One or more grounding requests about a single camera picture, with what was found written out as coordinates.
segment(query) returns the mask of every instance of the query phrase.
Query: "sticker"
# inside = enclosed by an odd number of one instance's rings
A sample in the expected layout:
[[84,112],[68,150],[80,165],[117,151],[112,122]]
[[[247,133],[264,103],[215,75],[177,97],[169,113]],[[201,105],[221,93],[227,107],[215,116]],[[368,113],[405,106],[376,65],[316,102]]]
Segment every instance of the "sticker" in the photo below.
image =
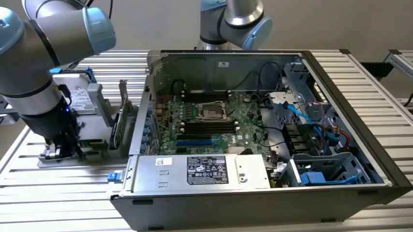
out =
[[155,165],[172,165],[172,158],[156,158]]
[[227,68],[227,67],[229,67],[229,62],[217,62],[217,67],[219,67],[219,68]]
[[92,110],[93,104],[88,95],[88,92],[84,89],[70,91],[72,104],[70,108],[73,110]]
[[187,157],[187,183],[189,185],[227,184],[225,157]]

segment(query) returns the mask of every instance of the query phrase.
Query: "motherboard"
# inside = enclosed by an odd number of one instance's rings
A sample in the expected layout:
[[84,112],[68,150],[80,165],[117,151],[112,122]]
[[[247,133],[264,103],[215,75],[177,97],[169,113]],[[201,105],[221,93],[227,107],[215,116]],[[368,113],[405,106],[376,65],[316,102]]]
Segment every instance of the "motherboard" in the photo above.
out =
[[256,94],[235,92],[225,97],[167,95],[156,101],[160,154],[262,154],[267,156],[264,129],[251,117],[259,112]]

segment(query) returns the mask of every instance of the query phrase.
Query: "red cable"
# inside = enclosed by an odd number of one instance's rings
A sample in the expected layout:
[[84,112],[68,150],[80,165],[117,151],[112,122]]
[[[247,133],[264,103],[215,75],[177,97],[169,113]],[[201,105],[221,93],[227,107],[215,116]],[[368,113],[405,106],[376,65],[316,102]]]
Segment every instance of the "red cable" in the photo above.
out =
[[340,129],[339,130],[342,135],[346,137],[346,144],[343,146],[343,151],[346,151],[348,149],[348,144],[350,144],[350,136],[347,135],[347,133]]

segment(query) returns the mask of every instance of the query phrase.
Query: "white label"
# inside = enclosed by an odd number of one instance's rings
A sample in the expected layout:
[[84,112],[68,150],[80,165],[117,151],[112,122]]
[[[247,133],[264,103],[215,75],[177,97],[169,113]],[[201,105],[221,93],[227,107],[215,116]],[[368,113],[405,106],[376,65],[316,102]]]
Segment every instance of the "white label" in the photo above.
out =
[[286,167],[286,163],[283,163],[283,162],[276,162],[276,172],[278,172],[278,173],[282,173],[284,167]]
[[219,67],[219,68],[227,68],[227,67],[229,67],[229,62],[217,62],[217,67]]
[[172,158],[156,158],[155,165],[172,165]]
[[93,104],[88,95],[88,92],[84,89],[70,91],[72,104],[70,108],[73,110],[92,110]]

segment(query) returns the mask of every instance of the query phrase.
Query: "blue cable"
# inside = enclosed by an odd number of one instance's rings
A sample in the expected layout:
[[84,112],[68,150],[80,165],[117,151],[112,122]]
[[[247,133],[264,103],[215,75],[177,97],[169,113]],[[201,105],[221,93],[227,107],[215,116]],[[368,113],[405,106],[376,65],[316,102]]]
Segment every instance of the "blue cable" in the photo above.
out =
[[[300,117],[303,117],[311,124],[312,124],[312,120],[310,119],[310,117],[304,114],[302,114],[292,105],[288,105],[287,108]],[[322,133],[319,131],[319,129],[316,127],[314,127],[314,131],[315,133],[318,134],[318,136],[322,138]],[[323,154],[324,154],[324,151],[327,150],[327,144],[323,145]]]

